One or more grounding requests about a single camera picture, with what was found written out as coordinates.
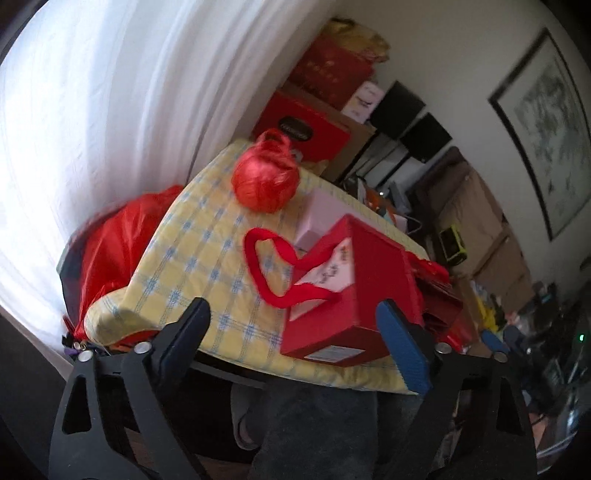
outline black speaker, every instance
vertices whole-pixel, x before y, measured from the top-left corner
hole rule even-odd
[[[381,133],[397,140],[423,109],[425,103],[402,83],[395,82],[369,117]]]
[[[452,139],[435,117],[428,113],[404,134],[400,143],[410,156],[426,163]]]

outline red ball of yarn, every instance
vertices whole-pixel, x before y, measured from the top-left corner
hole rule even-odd
[[[242,154],[232,175],[232,188],[242,205],[274,213],[296,194],[300,169],[290,149],[290,139],[271,128]]]

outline pink box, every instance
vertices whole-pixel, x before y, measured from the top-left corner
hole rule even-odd
[[[304,208],[294,241],[294,245],[302,250],[308,251],[312,248],[336,222],[343,218],[343,215],[347,214],[384,233],[379,225],[322,189],[314,189],[308,194]]]

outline metal screw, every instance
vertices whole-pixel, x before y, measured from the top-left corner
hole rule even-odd
[[[80,360],[81,362],[87,362],[94,355],[95,354],[92,352],[92,350],[84,350],[83,352],[80,353],[80,355],[78,355],[78,360]]]
[[[448,353],[452,352],[452,347],[448,343],[439,342],[435,345],[435,351],[437,353],[441,353],[442,355],[447,355]]]
[[[503,353],[503,352],[495,352],[492,357],[497,361],[500,362],[502,364],[507,363],[507,360],[509,360],[507,358],[507,356]]]
[[[136,346],[134,346],[135,353],[147,353],[152,349],[152,344],[150,342],[140,342]]]

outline blue gripper pad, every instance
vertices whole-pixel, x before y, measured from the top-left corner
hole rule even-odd
[[[429,362],[400,318],[401,311],[382,301],[375,310],[375,320],[388,351],[409,390],[425,395],[431,389]]]

